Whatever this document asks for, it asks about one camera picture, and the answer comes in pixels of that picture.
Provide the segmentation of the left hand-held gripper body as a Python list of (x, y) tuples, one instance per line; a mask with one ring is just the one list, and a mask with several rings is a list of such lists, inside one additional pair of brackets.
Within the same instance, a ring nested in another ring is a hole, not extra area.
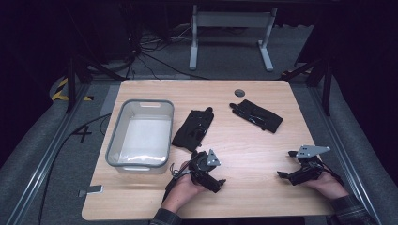
[(189, 170), (191, 171), (191, 180), (194, 184), (207, 187), (207, 178), (211, 176), (209, 173), (221, 163), (212, 149), (208, 152), (199, 152), (197, 158), (189, 161)]

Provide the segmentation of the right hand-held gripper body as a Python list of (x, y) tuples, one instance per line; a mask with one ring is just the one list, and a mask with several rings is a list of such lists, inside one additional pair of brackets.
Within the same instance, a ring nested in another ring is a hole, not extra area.
[(318, 156), (329, 150), (328, 146), (302, 145), (295, 154), (301, 168), (297, 171), (293, 184), (297, 185), (317, 179), (324, 171), (323, 162)]

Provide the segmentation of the black glove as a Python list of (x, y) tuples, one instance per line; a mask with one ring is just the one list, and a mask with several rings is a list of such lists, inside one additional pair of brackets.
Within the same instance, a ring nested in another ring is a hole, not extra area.
[(272, 133), (277, 131), (283, 121), (276, 113), (259, 107), (247, 99), (238, 104), (230, 103), (229, 106), (235, 115), (260, 127), (262, 130), (268, 130)]
[(194, 152), (204, 139), (214, 118), (213, 109), (191, 110), (181, 128), (172, 140), (172, 145)]

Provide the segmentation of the person's right hand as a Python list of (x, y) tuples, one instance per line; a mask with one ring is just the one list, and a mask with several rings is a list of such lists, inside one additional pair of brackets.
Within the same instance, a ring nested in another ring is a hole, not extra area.
[(348, 191), (328, 172), (322, 172), (316, 180), (309, 180), (303, 186), (319, 191), (329, 200), (348, 196)]

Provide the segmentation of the person's left hand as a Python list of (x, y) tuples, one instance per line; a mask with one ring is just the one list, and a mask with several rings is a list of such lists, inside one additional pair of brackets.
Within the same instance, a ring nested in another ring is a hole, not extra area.
[(205, 187), (194, 184), (189, 174), (184, 174), (176, 181), (176, 184), (162, 202), (161, 208), (176, 214), (181, 207), (206, 190)]

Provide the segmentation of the black tripod stand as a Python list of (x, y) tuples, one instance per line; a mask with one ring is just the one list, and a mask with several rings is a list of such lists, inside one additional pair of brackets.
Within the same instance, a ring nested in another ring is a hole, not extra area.
[(310, 73), (305, 81), (308, 87), (317, 87), (321, 81), (324, 82), (321, 105), (326, 116), (330, 116), (329, 97), (332, 74), (329, 60), (316, 59), (313, 62), (307, 63), (292, 71), (284, 71), (279, 78), (279, 81), (289, 81), (300, 74), (304, 74), (307, 70), (310, 70)]
[(67, 73), (67, 85), (68, 85), (68, 108), (67, 113), (70, 113), (77, 103), (77, 92), (76, 92), (76, 80), (79, 80), (81, 84), (90, 84), (93, 80), (92, 72), (89, 71), (89, 67), (92, 67), (99, 71), (101, 74), (105, 74), (116, 81), (125, 81), (123, 78), (117, 75), (110, 69), (102, 66), (101, 64), (94, 62), (81, 55), (72, 56), (68, 63)]

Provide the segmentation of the dark curtain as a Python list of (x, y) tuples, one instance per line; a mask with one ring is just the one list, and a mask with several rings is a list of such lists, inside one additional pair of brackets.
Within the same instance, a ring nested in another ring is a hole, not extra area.
[(298, 60), (330, 56), (345, 101), (398, 186), (398, 0), (336, 0), (321, 9)]
[(53, 104), (49, 91), (79, 54), (105, 56), (92, 18), (100, 0), (0, 0), (0, 166)]

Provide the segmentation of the yellow black hazard tape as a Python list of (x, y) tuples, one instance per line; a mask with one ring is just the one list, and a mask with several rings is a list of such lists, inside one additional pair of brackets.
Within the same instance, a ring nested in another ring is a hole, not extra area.
[(65, 96), (62, 94), (64, 87), (66, 86), (66, 84), (68, 83), (68, 78), (64, 78), (60, 84), (58, 85), (58, 87), (55, 90), (55, 93), (52, 96), (52, 100), (65, 100), (68, 101), (69, 97)]

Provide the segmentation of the aluminium floor rail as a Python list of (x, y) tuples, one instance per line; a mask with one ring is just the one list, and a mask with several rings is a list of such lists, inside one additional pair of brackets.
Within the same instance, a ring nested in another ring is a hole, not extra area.
[(344, 144), (337, 133), (335, 126), (332, 123), (332, 120), (329, 116), (324, 112), (320, 94), (317, 92), (315, 88), (309, 88), (309, 93), (313, 99), (316, 108), (318, 109), (320, 116), (326, 125), (327, 131), (332, 139), (334, 144), (334, 152), (336, 157), (338, 158), (342, 169), (344, 171), (345, 178), (353, 191), (356, 197), (363, 203), (364, 207), (370, 213), (370, 215), (376, 220), (379, 225), (382, 225), (382, 222), (375, 211), (375, 208), (369, 198), (367, 191), (365, 190), (365, 186), (362, 183), (357, 170), (355, 169), (349, 155), (347, 154)]
[(0, 225), (22, 224), (62, 142), (72, 129), (70, 124), (89, 88), (89, 84), (79, 84), (77, 100), (70, 112), (67, 112), (67, 102), (56, 101), (28, 130), (5, 168), (0, 170), (0, 181), (6, 185), (0, 193), (0, 202), (5, 209), (5, 218), (0, 219)]

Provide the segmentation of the small metal bracket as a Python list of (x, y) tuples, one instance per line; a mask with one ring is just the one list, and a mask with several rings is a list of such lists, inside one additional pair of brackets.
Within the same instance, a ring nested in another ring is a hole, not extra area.
[(103, 185), (90, 186), (87, 189), (81, 189), (78, 192), (78, 196), (82, 198), (89, 194), (101, 193), (102, 191), (103, 191)]

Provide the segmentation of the white metal desk frame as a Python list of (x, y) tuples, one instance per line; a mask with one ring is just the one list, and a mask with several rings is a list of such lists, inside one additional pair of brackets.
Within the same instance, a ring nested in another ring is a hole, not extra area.
[(266, 71), (274, 69), (269, 53), (268, 41), (272, 31), (278, 9), (273, 7), (268, 12), (210, 12), (200, 11), (197, 5), (192, 7), (191, 16), (191, 54), (189, 69), (196, 70), (198, 58), (198, 28), (199, 27), (237, 27), (237, 28), (264, 28), (265, 35), (257, 41)]

